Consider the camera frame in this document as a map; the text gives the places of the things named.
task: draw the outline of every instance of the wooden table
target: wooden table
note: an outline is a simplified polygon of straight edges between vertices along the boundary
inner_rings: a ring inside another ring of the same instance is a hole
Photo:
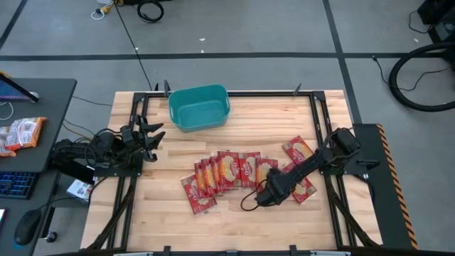
[[[348,107],[342,90],[327,90],[326,100],[333,128],[351,127]],[[133,92],[117,92],[109,128],[119,130],[129,121]],[[163,122],[166,136],[156,150],[158,161],[144,163],[137,182],[128,251],[193,250],[298,250],[336,249],[328,199],[323,177],[318,172],[308,176],[318,189],[302,205],[292,197],[283,204],[240,209],[247,189],[232,191],[217,198],[218,206],[209,213],[194,216],[182,188],[180,177],[193,172],[195,160],[217,150],[261,151],[280,164],[290,161],[282,144],[300,135],[312,148],[317,147],[309,100],[302,97],[231,97],[231,113],[224,127],[182,133],[169,119],[166,99],[149,102],[149,123]],[[381,243],[375,211],[367,184],[345,176],[350,211],[362,228]],[[92,197],[81,247],[94,241],[112,214],[117,178],[100,184]],[[346,227],[339,214],[343,241]],[[122,219],[117,234],[122,230]]]

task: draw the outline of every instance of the orange striped tape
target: orange striped tape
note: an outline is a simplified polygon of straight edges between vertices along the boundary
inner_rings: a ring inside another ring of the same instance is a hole
[[[403,212],[403,218],[405,219],[407,232],[409,234],[409,238],[411,239],[411,245],[413,246],[414,249],[418,250],[419,246],[417,245],[417,241],[415,240],[414,229],[412,228],[410,215],[407,212],[406,203],[405,203],[405,199],[403,198],[403,192],[401,189],[401,185],[400,185],[400,182],[398,181],[397,171],[395,170],[395,166],[393,165],[392,154],[390,153],[389,145],[387,143],[387,139],[385,138],[384,128],[382,128],[382,125],[380,125],[380,124],[376,124],[376,126],[378,127],[379,134],[381,136],[382,146],[384,147],[384,152],[385,152],[385,155],[387,158],[387,162],[389,164],[390,173],[392,174],[392,180],[395,185],[395,190],[397,192],[398,201],[400,202],[401,211]]]

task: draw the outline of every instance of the teal basket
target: teal basket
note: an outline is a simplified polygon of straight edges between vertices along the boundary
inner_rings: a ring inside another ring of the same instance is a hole
[[[178,90],[169,96],[169,115],[182,132],[223,126],[229,111],[228,92],[222,85]]]

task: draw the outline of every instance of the laptop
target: laptop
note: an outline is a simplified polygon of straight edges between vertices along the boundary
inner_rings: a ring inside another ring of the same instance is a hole
[[[38,102],[38,99],[38,93],[29,92],[0,74],[0,102]]]

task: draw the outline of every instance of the snack bag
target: snack bag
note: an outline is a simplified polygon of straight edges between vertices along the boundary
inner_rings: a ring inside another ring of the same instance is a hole
[[[283,167],[282,171],[284,173],[290,172],[296,164],[289,163]],[[302,204],[308,197],[316,192],[316,188],[311,184],[310,180],[305,177],[300,183],[296,185],[296,190],[292,192],[292,196],[297,201],[298,204]]]
[[[0,156],[16,156],[16,152],[6,149],[5,143],[9,127],[0,127]]]
[[[213,197],[218,192],[216,188],[215,179],[213,178],[212,165],[210,164],[210,159],[200,160],[200,165],[202,167],[202,172],[204,175],[204,184],[207,189],[207,197]]]
[[[267,173],[271,168],[278,168],[278,160],[259,158],[256,162],[256,183],[259,185],[263,180],[266,179]],[[265,182],[257,189],[261,192],[265,187]]]
[[[212,166],[213,180],[215,181],[217,195],[220,196],[223,194],[223,190],[221,189],[221,185],[220,185],[220,172],[218,171],[218,157],[217,156],[210,157],[210,165]]]
[[[200,162],[194,163],[194,173],[196,175],[196,185],[199,192],[199,198],[207,198],[207,188],[205,187],[204,182],[204,173]]]
[[[242,187],[256,187],[256,159],[261,157],[260,152],[239,153],[240,179]]]
[[[218,171],[220,172],[221,188],[223,190],[242,185],[238,153],[219,151]]]
[[[207,213],[209,209],[216,206],[214,198],[201,198],[198,192],[198,184],[196,182],[196,175],[191,174],[180,179],[183,189],[185,189],[188,201],[190,201],[191,209],[194,215]]]
[[[288,153],[295,164],[302,163],[313,154],[312,150],[300,136],[297,136],[284,144],[283,149]]]
[[[15,151],[26,147],[36,147],[45,117],[17,119],[10,127],[5,147]]]

